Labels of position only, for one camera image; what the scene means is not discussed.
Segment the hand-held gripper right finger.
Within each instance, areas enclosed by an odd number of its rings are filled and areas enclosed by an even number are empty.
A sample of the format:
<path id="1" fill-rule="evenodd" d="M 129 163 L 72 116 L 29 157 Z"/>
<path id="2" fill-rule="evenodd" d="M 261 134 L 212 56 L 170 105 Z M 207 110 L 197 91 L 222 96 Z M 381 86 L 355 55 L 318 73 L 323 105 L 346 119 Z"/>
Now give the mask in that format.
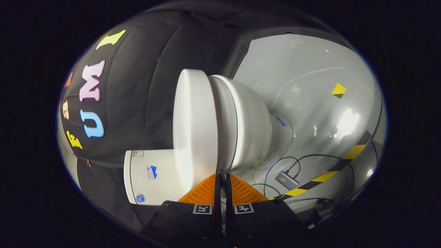
<path id="1" fill-rule="evenodd" d="M 226 238 L 233 248 L 294 248 L 306 225 L 280 199 L 268 199 L 238 176 L 226 175 Z"/>

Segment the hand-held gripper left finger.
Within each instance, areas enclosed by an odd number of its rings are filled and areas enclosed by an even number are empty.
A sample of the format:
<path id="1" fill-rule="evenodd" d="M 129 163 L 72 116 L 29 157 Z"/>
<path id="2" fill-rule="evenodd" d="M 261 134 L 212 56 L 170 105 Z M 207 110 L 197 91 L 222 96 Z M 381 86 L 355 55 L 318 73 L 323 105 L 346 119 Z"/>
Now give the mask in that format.
<path id="1" fill-rule="evenodd" d="M 141 234 L 164 248 L 216 248 L 222 240 L 222 174 L 204 179 L 178 201 L 164 201 Z"/>

